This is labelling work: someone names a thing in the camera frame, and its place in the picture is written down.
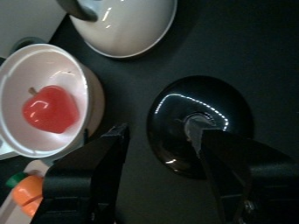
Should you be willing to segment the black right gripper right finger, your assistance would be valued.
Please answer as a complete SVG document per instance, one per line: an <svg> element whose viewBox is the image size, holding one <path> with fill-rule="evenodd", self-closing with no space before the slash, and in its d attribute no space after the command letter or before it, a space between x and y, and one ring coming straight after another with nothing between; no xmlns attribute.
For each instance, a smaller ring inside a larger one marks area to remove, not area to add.
<svg viewBox="0 0 299 224"><path fill-rule="evenodd" d="M299 162L215 129L203 132L200 161L223 224L299 224Z"/></svg>

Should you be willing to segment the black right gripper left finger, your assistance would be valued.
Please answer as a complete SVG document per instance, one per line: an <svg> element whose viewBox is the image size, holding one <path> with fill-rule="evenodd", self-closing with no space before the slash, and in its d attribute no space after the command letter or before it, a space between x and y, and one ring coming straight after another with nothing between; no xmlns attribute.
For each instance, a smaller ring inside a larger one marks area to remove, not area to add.
<svg viewBox="0 0 299 224"><path fill-rule="evenodd" d="M129 128L120 124L50 166L30 224L114 224Z"/></svg>

